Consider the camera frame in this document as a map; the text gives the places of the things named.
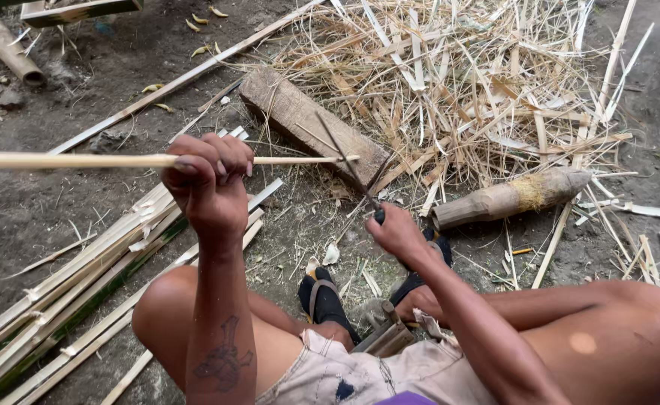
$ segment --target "torn shorts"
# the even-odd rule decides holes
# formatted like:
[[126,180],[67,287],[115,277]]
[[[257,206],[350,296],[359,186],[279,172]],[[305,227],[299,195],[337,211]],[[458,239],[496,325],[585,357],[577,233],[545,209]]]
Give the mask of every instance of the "torn shorts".
[[374,404],[410,391],[438,404],[496,405],[459,346],[425,340],[380,359],[349,354],[338,342],[306,329],[295,363],[256,404]]

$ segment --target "dirt ground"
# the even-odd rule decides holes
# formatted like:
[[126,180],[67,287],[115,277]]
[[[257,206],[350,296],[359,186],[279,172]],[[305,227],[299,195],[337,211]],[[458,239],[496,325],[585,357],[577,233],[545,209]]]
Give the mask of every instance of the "dirt ground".
[[[9,90],[24,99],[23,106],[2,113],[0,151],[45,152],[118,112],[128,105],[130,98],[139,97],[139,92],[149,84],[167,83],[201,63],[208,54],[194,59],[189,55],[205,42],[214,44],[217,41],[219,47],[225,49],[251,35],[259,24],[271,23],[296,7],[293,1],[287,0],[217,0],[213,4],[230,17],[218,19],[212,16],[205,0],[148,0],[142,13],[69,25],[66,32],[76,43],[78,52],[66,44],[65,55],[61,54],[60,33],[45,29],[32,52],[33,59],[48,75],[45,87],[29,89],[22,86],[0,63],[0,78],[10,78]],[[626,1],[620,0],[596,1],[587,31],[589,46],[611,44],[611,32],[617,30],[625,5]],[[14,8],[4,16],[5,23],[13,31],[19,28],[18,13]],[[199,34],[189,30],[184,20],[191,13],[210,18],[210,26],[202,27]],[[638,91],[626,91],[621,104],[626,120],[620,122],[620,126],[632,130],[636,137],[634,145],[623,146],[620,162],[627,170],[639,171],[642,177],[619,177],[603,183],[615,194],[624,194],[627,200],[636,204],[660,207],[660,0],[639,1],[624,46],[629,51],[623,53],[623,59],[629,60],[652,22],[657,25],[628,79],[628,84]],[[267,53],[269,49],[263,45],[256,52]],[[239,64],[212,70],[190,86],[166,97],[163,102],[174,109],[174,114],[151,106],[133,120],[113,128],[116,133],[127,136],[118,153],[162,152],[167,140],[197,115],[198,106],[242,75],[241,62],[251,63],[253,59],[244,56],[232,62]],[[601,78],[604,63],[604,59],[598,58],[596,69],[591,69],[590,74]],[[208,132],[243,125],[251,134],[250,140],[256,141],[259,133],[256,124],[248,117],[239,96],[233,93],[230,98],[230,104],[213,107],[199,122],[199,129]],[[192,133],[198,134],[198,128]],[[259,146],[258,155],[268,152],[266,145],[254,145]],[[77,152],[87,150],[87,143],[76,148]],[[265,226],[245,251],[250,287],[279,303],[290,314],[301,317],[296,299],[299,275],[311,256],[322,260],[326,244],[348,227],[338,244],[341,259],[331,266],[335,282],[344,285],[354,277],[360,261],[367,260],[370,274],[378,281],[383,293],[388,294],[392,285],[401,279],[402,271],[365,232],[362,218],[366,207],[359,214],[346,217],[357,206],[359,196],[345,198],[340,207],[335,207],[328,187],[332,182],[330,174],[321,167],[307,166],[275,167],[274,170],[256,168],[255,176],[247,182],[248,192],[258,192],[278,177],[285,183],[276,193],[280,205],[266,210]],[[83,234],[88,232],[90,224],[93,224],[92,231],[103,232],[105,224],[118,220],[158,182],[157,173],[143,169],[0,171],[0,278],[73,243],[76,236],[71,222]],[[389,190],[395,193],[388,200],[401,198],[406,205],[424,198],[401,183],[390,186]],[[449,198],[458,198],[463,193],[453,187],[447,187],[446,191]],[[99,218],[96,211],[100,216],[107,212],[107,216],[96,223]],[[558,216],[559,209],[553,209],[512,217],[509,229],[513,247],[533,247],[544,252]],[[617,213],[617,216],[635,237],[639,234],[649,237],[660,270],[657,236],[660,219],[627,213]],[[620,231],[617,220],[612,215],[610,219]],[[618,276],[618,270],[610,263],[615,248],[613,239],[599,224],[588,222],[576,227],[573,223],[570,221],[554,254],[544,287],[581,284],[586,276]],[[452,230],[450,236],[456,252],[455,271],[480,292],[495,291],[499,285],[460,255],[492,272],[504,274],[500,265],[505,249],[503,222],[465,225]],[[155,254],[124,287],[113,293],[99,310],[76,327],[69,341],[61,342],[58,347],[68,345],[80,336],[194,243],[192,231],[183,231]],[[72,257],[73,253],[68,253],[53,264],[0,281],[0,313],[23,297],[23,289],[33,287]],[[542,256],[517,258],[515,263],[522,272],[520,283],[527,288],[536,273],[529,264],[538,267]],[[352,321],[365,331],[367,323],[361,322],[361,314],[370,297],[367,284],[360,278],[353,281],[346,298]],[[40,402],[98,404],[143,351],[144,347],[127,328]],[[47,358],[42,360],[30,372],[47,361]],[[118,402],[182,404],[184,397],[159,364],[153,361]]]

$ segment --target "sandal strap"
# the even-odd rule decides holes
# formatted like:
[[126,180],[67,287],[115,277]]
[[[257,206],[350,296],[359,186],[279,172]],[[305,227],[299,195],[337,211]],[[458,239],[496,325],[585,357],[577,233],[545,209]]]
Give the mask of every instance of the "sandal strap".
[[340,296],[337,293],[337,288],[332,282],[327,280],[317,280],[315,284],[313,284],[313,290],[310,292],[310,320],[312,322],[315,322],[315,302],[317,301],[317,290],[320,290],[320,286],[322,285],[329,287],[338,297]]

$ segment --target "black handle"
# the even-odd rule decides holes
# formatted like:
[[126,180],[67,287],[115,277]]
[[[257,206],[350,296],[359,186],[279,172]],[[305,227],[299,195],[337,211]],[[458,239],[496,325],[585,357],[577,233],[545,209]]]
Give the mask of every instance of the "black handle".
[[382,225],[385,222],[385,210],[380,208],[379,210],[375,211],[374,218],[378,224]]

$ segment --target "hand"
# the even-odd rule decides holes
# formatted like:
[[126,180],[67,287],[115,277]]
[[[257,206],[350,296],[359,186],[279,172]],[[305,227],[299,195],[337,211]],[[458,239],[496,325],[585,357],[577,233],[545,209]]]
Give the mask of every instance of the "hand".
[[196,139],[181,135],[167,153],[180,155],[162,182],[209,249],[234,249],[247,226],[244,174],[252,175],[253,152],[231,136]]
[[384,250],[407,263],[412,254],[422,253],[428,248],[409,211],[388,202],[380,204],[380,207],[385,211],[385,222],[381,226],[374,217],[370,217],[365,228]]

